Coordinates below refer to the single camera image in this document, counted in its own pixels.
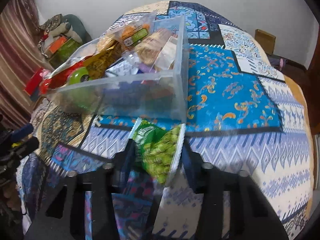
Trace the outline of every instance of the product label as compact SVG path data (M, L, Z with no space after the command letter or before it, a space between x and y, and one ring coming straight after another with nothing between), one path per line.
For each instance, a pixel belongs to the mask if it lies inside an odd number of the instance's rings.
M131 37L125 39L123 41L125 46L131 46L132 44L134 44L135 42L137 42L138 40L142 39L143 37L148 35L148 31L146 28L143 28L139 31L137 31L134 35L132 35Z
M135 142L137 144L143 145L148 138L149 133L151 133L153 130L155 130L155 127L149 126L146 128L142 128L141 130L137 131L137 136L135 138Z
M81 78L80 78L80 82L85 82L85 81L88 81L89 80L89 75L83 75Z

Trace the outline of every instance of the purple object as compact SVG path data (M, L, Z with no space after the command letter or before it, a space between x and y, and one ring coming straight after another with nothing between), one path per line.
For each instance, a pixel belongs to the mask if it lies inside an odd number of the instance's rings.
M144 63L139 63L138 68L143 72L143 73L156 73L156 70L154 68L151 68L147 66Z
M277 69L280 71L287 63L287 59L285 59L285 58L277 59L277 58L268 57L268 59L269 59L270 64L276 68L278 67Z

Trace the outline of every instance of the orange box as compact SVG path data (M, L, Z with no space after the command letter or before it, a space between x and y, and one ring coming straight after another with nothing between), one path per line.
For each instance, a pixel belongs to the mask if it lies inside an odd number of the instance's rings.
M61 36L59 39L54 41L51 46L49 47L49 51L53 54L55 53L65 42L67 38L65 36Z

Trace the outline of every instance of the cardboard box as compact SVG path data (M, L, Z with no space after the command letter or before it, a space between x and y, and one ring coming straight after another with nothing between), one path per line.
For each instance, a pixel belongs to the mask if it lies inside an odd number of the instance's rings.
M35 90L38 88L40 82L42 81L42 76L40 75L42 73L42 70L44 68L39 68L36 73L32 76L32 78L28 81L24 91L31 96Z
M254 38L261 45L265 53L268 55L273 54L276 44L276 37L274 35L257 29Z

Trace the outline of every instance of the plastic bag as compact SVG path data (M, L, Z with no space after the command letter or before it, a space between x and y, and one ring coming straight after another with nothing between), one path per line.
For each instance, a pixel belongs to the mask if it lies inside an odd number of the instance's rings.
M96 54L109 49L115 43L114 36L111 33L106 33L99 38L97 43Z
M122 53L122 57L128 61L131 65L135 65L137 66L143 73L154 73L156 72L156 70L154 70L153 68L147 66L146 64L142 63L138 54L130 51L130 50L126 50L125 52Z
M61 87L67 83L70 74L78 68L83 67L83 62L86 58L76 62L72 66L69 64L63 64L60 68L57 68L51 74L40 83L39 91L40 94L46 94L51 89Z
M90 78L94 80L102 78L106 69L120 57L121 46L117 42L111 48L89 58L84 62L84 66L87 68Z
M157 11L145 14L140 19L135 19L128 25L116 29L115 40L119 41L126 49L133 49L139 42L153 32L154 20Z
M135 65L130 64L128 61L121 58L115 62L114 65L110 66L105 71L106 77L117 77L117 76L127 76L135 75L138 73L138 68Z
M135 46L133 50L137 53L142 63L152 66L171 35L172 32L170 30L159 29Z
M161 184L167 180L179 133L180 125L165 131L142 120L132 136L137 145L137 161L142 162L143 168Z
M89 77L89 72L86 67L80 67L73 71L69 76L67 80L67 85L73 85L80 82L86 82L92 80Z
M174 60L176 57L177 42L177 38L174 38L173 36L169 38L154 63L153 67L156 71L173 69Z

